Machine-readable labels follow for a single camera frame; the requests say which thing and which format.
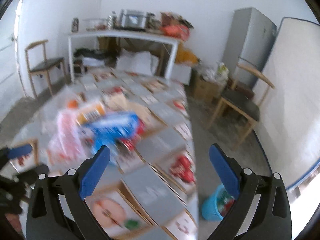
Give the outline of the red milk drink can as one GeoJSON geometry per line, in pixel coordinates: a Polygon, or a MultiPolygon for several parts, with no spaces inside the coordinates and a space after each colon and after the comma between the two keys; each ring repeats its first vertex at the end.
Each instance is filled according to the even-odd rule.
{"type": "Polygon", "coordinates": [[[127,151],[131,152],[135,148],[137,142],[140,141],[145,132],[145,124],[139,119],[138,128],[134,135],[129,138],[121,138],[117,140],[118,146],[123,146],[127,151]]]}

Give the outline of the cardboard box on floor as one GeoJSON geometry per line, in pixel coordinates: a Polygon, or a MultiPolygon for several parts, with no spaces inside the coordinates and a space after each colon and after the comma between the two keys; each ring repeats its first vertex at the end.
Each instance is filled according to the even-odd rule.
{"type": "Polygon", "coordinates": [[[213,100],[218,99],[224,89],[223,86],[217,83],[206,81],[198,72],[193,72],[191,86],[193,89],[193,98],[208,104],[211,104],[213,100]]]}

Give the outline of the grey refrigerator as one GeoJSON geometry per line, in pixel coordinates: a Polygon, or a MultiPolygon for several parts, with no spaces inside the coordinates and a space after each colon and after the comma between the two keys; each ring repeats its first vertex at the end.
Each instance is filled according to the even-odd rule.
{"type": "Polygon", "coordinates": [[[277,26],[259,10],[250,7],[234,11],[232,25],[221,61],[231,75],[253,88],[257,77],[237,64],[246,64],[262,71],[276,39],[277,26]]]}

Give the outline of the wooden chair right side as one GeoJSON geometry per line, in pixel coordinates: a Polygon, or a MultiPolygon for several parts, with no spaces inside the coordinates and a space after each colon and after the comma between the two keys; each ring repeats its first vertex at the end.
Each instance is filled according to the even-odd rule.
{"type": "Polygon", "coordinates": [[[226,107],[231,107],[241,116],[246,118],[247,125],[245,129],[242,132],[240,132],[239,140],[234,144],[232,150],[236,150],[244,142],[247,136],[253,131],[255,126],[259,123],[260,106],[265,101],[270,89],[275,89],[274,84],[262,72],[260,72],[256,68],[249,65],[245,65],[245,64],[239,64],[239,63],[237,63],[236,66],[244,71],[249,72],[253,76],[257,77],[259,80],[266,83],[267,87],[263,93],[263,96],[261,97],[260,101],[257,104],[254,103],[249,98],[247,98],[244,94],[235,90],[238,84],[237,76],[233,79],[233,83],[230,89],[227,89],[221,93],[217,106],[212,116],[210,117],[210,120],[208,121],[207,129],[209,129],[212,126],[215,119],[223,113],[226,107]]]}

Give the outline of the blue toothpaste box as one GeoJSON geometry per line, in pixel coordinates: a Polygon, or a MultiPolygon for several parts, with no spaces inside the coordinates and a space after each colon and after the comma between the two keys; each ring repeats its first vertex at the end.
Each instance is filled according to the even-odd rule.
{"type": "Polygon", "coordinates": [[[100,119],[83,125],[95,135],[95,141],[102,145],[114,144],[119,139],[129,139],[136,135],[139,117],[135,112],[112,112],[100,119]]]}

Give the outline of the white leaning board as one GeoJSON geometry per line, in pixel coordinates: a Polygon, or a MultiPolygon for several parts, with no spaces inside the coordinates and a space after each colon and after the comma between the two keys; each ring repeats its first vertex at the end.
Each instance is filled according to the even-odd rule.
{"type": "Polygon", "coordinates": [[[319,166],[319,24],[283,18],[263,74],[275,88],[254,131],[290,189],[319,166]]]}

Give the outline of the orange white medicine box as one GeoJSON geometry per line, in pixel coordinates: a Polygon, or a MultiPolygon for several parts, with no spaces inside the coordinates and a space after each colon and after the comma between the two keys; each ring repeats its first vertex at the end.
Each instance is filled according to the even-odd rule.
{"type": "Polygon", "coordinates": [[[79,125],[86,124],[97,120],[101,116],[105,115],[105,113],[105,106],[101,101],[90,102],[77,110],[76,122],[79,125]]]}

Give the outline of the wooden chair by door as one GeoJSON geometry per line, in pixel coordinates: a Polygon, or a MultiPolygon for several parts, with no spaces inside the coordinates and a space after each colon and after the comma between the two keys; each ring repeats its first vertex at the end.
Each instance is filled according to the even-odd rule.
{"type": "Polygon", "coordinates": [[[53,88],[52,83],[50,80],[50,74],[49,72],[53,68],[61,69],[63,72],[63,77],[65,80],[65,83],[67,83],[67,70],[65,65],[65,58],[64,57],[54,57],[54,58],[48,58],[46,53],[46,44],[48,43],[48,40],[40,40],[30,43],[26,46],[24,52],[25,52],[25,60],[27,64],[27,71],[28,71],[28,77],[31,85],[31,89],[33,92],[33,96],[35,99],[37,99],[37,93],[33,82],[33,76],[44,76],[47,80],[47,85],[49,88],[49,92],[51,96],[53,96],[53,88]],[[38,63],[35,67],[30,67],[30,60],[29,60],[29,51],[41,46],[42,52],[43,52],[43,60],[38,63]]]}

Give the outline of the black cloth under table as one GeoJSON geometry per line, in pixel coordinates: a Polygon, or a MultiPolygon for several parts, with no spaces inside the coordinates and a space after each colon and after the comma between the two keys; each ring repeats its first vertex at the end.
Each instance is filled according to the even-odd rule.
{"type": "Polygon", "coordinates": [[[73,53],[73,56],[103,60],[103,59],[106,59],[107,57],[109,57],[109,54],[105,50],[92,50],[92,49],[87,49],[87,48],[78,48],[73,53]]]}

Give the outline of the fruit-pattern tablecloth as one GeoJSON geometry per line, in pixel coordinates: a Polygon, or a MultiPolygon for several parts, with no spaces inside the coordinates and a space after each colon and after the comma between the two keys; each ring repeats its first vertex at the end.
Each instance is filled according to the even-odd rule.
{"type": "Polygon", "coordinates": [[[99,69],[45,103],[12,140],[33,151],[27,239],[197,239],[194,144],[184,85],[99,69]]]}

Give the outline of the silver rice cooker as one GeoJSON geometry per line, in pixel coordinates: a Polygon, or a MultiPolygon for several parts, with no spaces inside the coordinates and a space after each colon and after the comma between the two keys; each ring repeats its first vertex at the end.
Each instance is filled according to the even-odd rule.
{"type": "Polygon", "coordinates": [[[147,25],[148,13],[146,11],[122,9],[119,26],[123,29],[144,30],[147,25]]]}

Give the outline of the white door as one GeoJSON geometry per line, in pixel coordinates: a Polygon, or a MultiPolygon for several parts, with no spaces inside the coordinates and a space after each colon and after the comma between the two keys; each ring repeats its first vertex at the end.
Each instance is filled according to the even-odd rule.
{"type": "Polygon", "coordinates": [[[16,70],[13,32],[1,30],[1,121],[22,97],[16,70]]]}

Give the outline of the blue plastic trash basket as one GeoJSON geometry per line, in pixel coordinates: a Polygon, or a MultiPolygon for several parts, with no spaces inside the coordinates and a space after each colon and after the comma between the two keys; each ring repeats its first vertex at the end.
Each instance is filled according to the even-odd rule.
{"type": "Polygon", "coordinates": [[[234,197],[220,184],[215,192],[202,204],[201,215],[205,220],[221,221],[231,209],[234,201],[234,197]]]}

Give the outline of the crumpled beige paper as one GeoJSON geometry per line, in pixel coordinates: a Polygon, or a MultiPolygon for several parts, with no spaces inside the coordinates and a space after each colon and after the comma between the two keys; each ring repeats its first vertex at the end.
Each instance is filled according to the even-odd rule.
{"type": "Polygon", "coordinates": [[[143,121],[147,121],[151,116],[151,111],[136,102],[129,101],[123,93],[113,93],[103,96],[107,108],[113,111],[133,111],[143,121]]]}

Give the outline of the white side table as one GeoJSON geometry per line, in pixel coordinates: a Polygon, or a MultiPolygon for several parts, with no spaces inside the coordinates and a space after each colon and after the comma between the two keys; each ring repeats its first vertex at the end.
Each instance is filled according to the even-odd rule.
{"type": "Polygon", "coordinates": [[[99,30],[99,31],[86,31],[81,33],[71,33],[68,35],[68,60],[69,69],[71,74],[71,82],[75,81],[74,63],[73,63],[73,45],[72,42],[76,38],[88,38],[88,37],[117,37],[117,38],[127,38],[143,41],[151,41],[161,44],[171,45],[171,51],[168,52],[170,55],[165,69],[165,78],[170,80],[172,75],[173,66],[175,63],[178,45],[180,44],[180,39],[173,38],[165,35],[152,34],[141,31],[129,31],[129,30],[99,30]]]}

